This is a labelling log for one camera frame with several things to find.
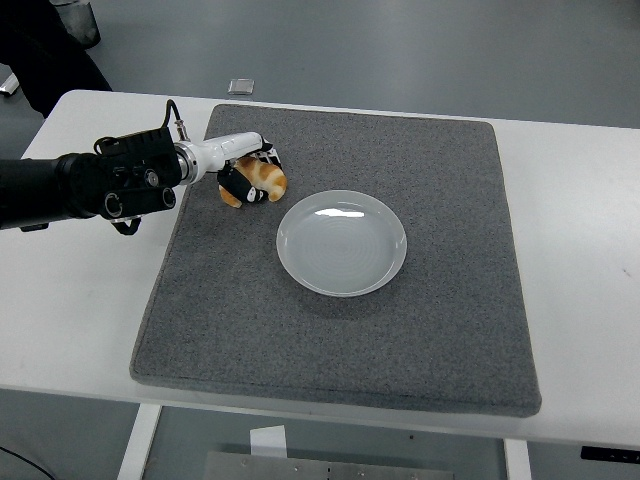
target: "cable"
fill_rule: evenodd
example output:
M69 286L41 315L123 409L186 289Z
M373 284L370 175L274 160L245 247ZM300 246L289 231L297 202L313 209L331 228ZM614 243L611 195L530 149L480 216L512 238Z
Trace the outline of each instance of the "cable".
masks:
M164 122L162 122L163 127L169 126L169 118L171 117L171 110L173 110L173 114L176 116L176 120L180 120L180 113L178 113L178 106L176 102L169 99L167 100L167 107L164 114Z
M176 128L178 130L178 136L180 137L180 141L182 142L190 142L189 135L187 135L187 129L184 126L184 121L180 118L180 113L178 112L178 106L176 102L169 99L167 100L167 107L164 114L164 122L162 122L161 128L166 128L169 126L169 118L171 117L171 110L173 110L173 114L176 116Z
M23 462L28 463L29 465L31 465L34 468L37 468L38 470L40 470L42 473L44 473L47 477L49 477L51 480L56 480L55 477L53 475L51 475L49 472L47 472L44 468L40 467L39 465L36 465L35 463L33 463L31 460L27 460L26 458L24 458L22 455L17 454L16 452L12 452L11 450L9 450L8 448L4 448L4 447L0 447L0 450L2 450L5 453L8 453L9 455L13 455L14 457L19 458L20 460L22 460Z

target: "small object on floor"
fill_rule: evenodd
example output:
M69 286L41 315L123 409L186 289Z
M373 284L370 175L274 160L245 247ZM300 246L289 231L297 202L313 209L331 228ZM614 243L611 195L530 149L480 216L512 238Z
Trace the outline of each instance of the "small object on floor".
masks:
M229 95L251 95L254 81L250 78L234 78L229 83Z
M16 77L15 73L12 73L11 75L9 75L9 78L7 78L2 85L0 85L0 94L4 95L5 97L10 97L14 93L16 93L16 90L18 90L19 87L20 82L18 82L18 78Z

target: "metal plate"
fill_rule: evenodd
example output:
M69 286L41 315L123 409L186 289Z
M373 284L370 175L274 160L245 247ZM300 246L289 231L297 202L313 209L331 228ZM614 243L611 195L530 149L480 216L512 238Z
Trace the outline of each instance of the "metal plate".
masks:
M454 480L454 476L438 470L209 452L203 480L222 479Z

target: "white table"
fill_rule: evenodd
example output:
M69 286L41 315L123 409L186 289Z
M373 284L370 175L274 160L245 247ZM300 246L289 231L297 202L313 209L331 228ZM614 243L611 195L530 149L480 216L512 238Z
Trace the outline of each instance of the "white table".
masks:
M25 157L91 151L100 137L157 128L167 98L69 93ZM223 102L172 98L191 139L202 140ZM133 237L100 217L0 232L0 388L640 448L640 131L483 120L495 128L504 169L543 399L537 415L390 411L136 383L129 361L177 208L146 216Z

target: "white arm segment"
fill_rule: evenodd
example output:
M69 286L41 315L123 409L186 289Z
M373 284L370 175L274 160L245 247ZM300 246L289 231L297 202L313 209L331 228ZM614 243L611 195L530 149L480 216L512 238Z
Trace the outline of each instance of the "white arm segment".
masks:
M260 150L262 146L262 135L255 132L226 135L198 143L176 142L175 148L182 169L180 184L196 183L206 172L218 172L227 161L233 163L244 155Z

